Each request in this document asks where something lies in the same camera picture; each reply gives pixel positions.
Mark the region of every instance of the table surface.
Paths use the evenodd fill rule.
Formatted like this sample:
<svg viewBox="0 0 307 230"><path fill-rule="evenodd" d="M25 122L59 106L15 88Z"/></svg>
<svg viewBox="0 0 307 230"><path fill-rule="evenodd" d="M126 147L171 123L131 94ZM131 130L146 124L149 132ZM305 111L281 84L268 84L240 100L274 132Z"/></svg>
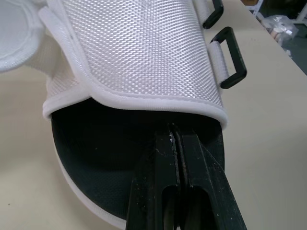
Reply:
<svg viewBox="0 0 307 230"><path fill-rule="evenodd" d="M239 0L224 6L206 41L233 27L248 69L223 92L226 175L249 230L305 229L307 76ZM115 230L62 175L42 117L45 88L44 76L31 69L0 75L0 229Z"/></svg>

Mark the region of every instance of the black plastic bar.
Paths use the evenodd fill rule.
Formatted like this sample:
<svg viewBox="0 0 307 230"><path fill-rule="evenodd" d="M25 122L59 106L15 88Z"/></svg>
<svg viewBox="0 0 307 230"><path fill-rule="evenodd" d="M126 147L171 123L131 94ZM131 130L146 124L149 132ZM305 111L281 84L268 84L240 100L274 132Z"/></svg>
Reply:
<svg viewBox="0 0 307 230"><path fill-rule="evenodd" d="M223 30L221 30L211 42L217 41L222 43L224 40L227 41L230 55L236 69L236 73L221 83L222 89L229 89L246 77L247 69L244 64L238 43L236 42L235 33L231 27L225 27Z"/></svg>
<svg viewBox="0 0 307 230"><path fill-rule="evenodd" d="M213 0L213 5L214 11L210 14L210 16L202 25L205 29L210 29L220 19L224 12L224 5L222 3L222 0Z"/></svg>

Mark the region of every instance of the black plastic frame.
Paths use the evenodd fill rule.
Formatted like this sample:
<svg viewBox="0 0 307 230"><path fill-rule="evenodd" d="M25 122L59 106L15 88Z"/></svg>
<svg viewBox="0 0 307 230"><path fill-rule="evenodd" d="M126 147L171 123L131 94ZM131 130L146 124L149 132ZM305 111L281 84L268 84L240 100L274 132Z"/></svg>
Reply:
<svg viewBox="0 0 307 230"><path fill-rule="evenodd" d="M210 14L207 20L203 23L203 28L210 29L222 16L224 5L222 0L213 0L214 11Z"/></svg>
<svg viewBox="0 0 307 230"><path fill-rule="evenodd" d="M244 64L238 43L236 42L234 30L231 27L225 27L223 30L221 30L211 42L217 41L222 43L224 40L227 41L229 52L236 69L236 73L221 83L222 89L229 89L246 77L247 69Z"/></svg>

